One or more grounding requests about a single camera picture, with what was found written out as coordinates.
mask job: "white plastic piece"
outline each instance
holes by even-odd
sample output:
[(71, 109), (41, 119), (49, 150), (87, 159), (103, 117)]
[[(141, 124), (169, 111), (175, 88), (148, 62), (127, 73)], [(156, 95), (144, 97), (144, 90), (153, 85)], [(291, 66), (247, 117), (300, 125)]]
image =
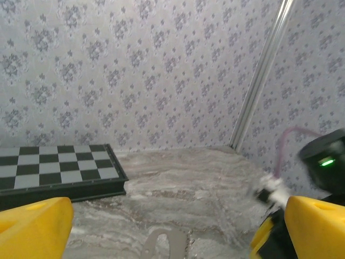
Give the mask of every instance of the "white plastic piece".
[(282, 209), (286, 208), (287, 201), (291, 196), (283, 180), (281, 178), (275, 178), (272, 174), (263, 176), (257, 186), (253, 186), (252, 189), (254, 195), (257, 195), (264, 189), (267, 190), (271, 193), (268, 197), (268, 203), (277, 205)]

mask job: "marble floor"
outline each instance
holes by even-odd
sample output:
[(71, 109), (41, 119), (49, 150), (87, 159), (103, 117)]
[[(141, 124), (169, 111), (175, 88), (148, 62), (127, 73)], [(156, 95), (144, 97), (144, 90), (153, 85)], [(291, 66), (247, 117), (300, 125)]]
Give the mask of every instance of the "marble floor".
[[(266, 209), (246, 195), (263, 171), (228, 147), (116, 154), (126, 196), (74, 204), (64, 259), (139, 258), (157, 228), (190, 231), (188, 258), (248, 258)], [(169, 258), (162, 236), (154, 258)]]

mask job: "pink cable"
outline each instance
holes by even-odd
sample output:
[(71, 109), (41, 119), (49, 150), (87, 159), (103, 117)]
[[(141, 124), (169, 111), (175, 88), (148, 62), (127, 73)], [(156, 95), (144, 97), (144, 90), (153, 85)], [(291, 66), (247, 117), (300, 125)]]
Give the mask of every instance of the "pink cable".
[(283, 149), (284, 149), (284, 146), (285, 146), (285, 140), (287, 138), (287, 136), (293, 132), (293, 131), (298, 131), (298, 132), (302, 132), (304, 134), (307, 134), (307, 135), (312, 135), (314, 137), (320, 137), (322, 136), (321, 134), (319, 133), (316, 133), (316, 132), (313, 132), (309, 129), (306, 129), (306, 128), (300, 128), (300, 127), (290, 127), (290, 128), (287, 128), (283, 134), (281, 135), (281, 138), (279, 140), (279, 149), (278, 149), (278, 159), (277, 159), (277, 165), (274, 169), (274, 177), (276, 178), (280, 178), (280, 169), (281, 169), (281, 164), (282, 164), (282, 159), (283, 159)]

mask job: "black square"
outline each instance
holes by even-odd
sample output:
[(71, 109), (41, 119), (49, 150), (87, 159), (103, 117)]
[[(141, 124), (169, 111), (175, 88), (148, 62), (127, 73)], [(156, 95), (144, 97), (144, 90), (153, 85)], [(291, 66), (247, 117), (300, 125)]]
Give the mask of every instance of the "black square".
[(94, 169), (94, 170), (83, 170), (83, 171), (80, 171), (80, 173), (81, 173), (81, 178), (82, 178), (83, 181), (101, 179), (101, 176), (99, 175), (97, 169)]
[(15, 166), (18, 164), (18, 156), (4, 156), (0, 158), (0, 166)]
[(58, 146), (58, 153), (74, 153), (73, 146)]
[(92, 152), (105, 151), (104, 145), (89, 145)]
[(15, 177), (0, 178), (0, 190), (14, 189), (15, 180)]
[(39, 154), (39, 147), (21, 147), (19, 155), (37, 155)]
[(61, 162), (60, 171), (76, 171), (79, 170), (78, 162)]
[(95, 162), (96, 162), (97, 168), (113, 167), (113, 164), (109, 159), (95, 160)]
[(62, 183), (60, 173), (40, 174), (39, 185), (56, 185)]
[(17, 175), (38, 174), (39, 165), (17, 166)]
[(77, 153), (76, 156), (78, 161), (93, 160), (93, 156), (91, 153)]
[(55, 162), (59, 162), (59, 155), (58, 154), (39, 155), (39, 162), (40, 163), (55, 163)]

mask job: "floral wallpaper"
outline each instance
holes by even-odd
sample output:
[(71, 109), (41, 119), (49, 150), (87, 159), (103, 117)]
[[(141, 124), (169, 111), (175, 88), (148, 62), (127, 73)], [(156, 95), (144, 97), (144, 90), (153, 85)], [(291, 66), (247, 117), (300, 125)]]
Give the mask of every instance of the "floral wallpaper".
[[(273, 171), (278, 140), (292, 126), (321, 134), (345, 127), (345, 1), (300, 0), (289, 21), (275, 62), (256, 107), (241, 152)], [(313, 140), (292, 133), (281, 173), (299, 194), (324, 192), (310, 184), (297, 159)]]
[(0, 145), (229, 142), (269, 0), (1, 0)]

